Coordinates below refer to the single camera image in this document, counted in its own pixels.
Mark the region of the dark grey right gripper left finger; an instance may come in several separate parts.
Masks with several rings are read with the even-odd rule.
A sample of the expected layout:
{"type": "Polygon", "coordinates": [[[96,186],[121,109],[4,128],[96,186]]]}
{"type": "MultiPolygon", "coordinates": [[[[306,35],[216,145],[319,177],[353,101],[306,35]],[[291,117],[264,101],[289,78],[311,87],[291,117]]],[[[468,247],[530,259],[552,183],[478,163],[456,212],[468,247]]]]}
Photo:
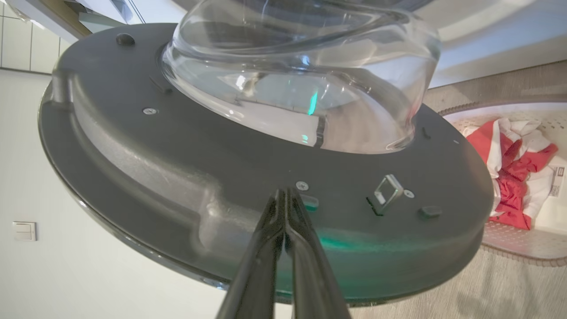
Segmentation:
{"type": "Polygon", "coordinates": [[[261,215],[217,319],[272,319],[277,263],[284,239],[285,192],[277,190],[261,215]]]}

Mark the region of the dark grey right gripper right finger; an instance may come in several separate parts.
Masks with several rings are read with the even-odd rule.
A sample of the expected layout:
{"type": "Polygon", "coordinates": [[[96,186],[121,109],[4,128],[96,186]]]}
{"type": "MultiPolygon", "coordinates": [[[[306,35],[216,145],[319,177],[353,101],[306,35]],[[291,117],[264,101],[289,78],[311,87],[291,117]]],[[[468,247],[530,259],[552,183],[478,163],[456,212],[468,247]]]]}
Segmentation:
{"type": "Polygon", "coordinates": [[[350,319],[330,263],[296,189],[285,190],[286,252],[292,259],[296,319],[350,319]]]}

